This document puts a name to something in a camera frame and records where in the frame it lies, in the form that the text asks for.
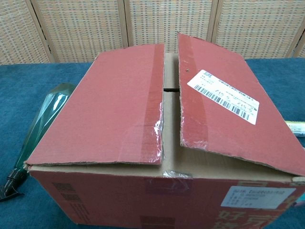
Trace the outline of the black clip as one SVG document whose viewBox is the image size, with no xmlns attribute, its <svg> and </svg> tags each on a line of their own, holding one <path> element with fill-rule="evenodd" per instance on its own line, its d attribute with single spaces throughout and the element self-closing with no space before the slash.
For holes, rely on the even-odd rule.
<svg viewBox="0 0 305 229">
<path fill-rule="evenodd" d="M 0 186 L 0 202 L 13 199 L 18 196 L 23 196 L 17 189 L 27 179 L 28 173 L 24 169 L 15 168 L 7 176 L 7 181 L 4 186 Z"/>
</svg>

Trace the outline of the green transparent bottle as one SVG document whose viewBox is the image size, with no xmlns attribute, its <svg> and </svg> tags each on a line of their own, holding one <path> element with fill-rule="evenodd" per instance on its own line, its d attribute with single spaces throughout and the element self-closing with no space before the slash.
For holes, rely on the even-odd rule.
<svg viewBox="0 0 305 229">
<path fill-rule="evenodd" d="M 23 142 L 19 158 L 14 166 L 16 170 L 25 172 L 24 161 L 30 157 L 57 114 L 71 96 L 75 87 L 71 83 L 61 83 L 45 96 Z"/>
</svg>

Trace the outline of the green white paper tube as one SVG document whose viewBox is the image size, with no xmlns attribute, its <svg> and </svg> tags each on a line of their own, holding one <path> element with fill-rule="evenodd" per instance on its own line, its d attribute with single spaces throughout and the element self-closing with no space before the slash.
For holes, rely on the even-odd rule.
<svg viewBox="0 0 305 229">
<path fill-rule="evenodd" d="M 296 137 L 305 137 L 305 121 L 285 121 Z"/>
</svg>

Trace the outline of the red cardboard box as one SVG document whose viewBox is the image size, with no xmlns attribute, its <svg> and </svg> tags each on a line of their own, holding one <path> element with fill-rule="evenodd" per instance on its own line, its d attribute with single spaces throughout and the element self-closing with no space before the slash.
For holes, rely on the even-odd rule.
<svg viewBox="0 0 305 229">
<path fill-rule="evenodd" d="M 262 229 L 305 193 L 305 150 L 235 52 L 178 34 L 100 53 L 25 166 L 76 224 Z"/>
</svg>

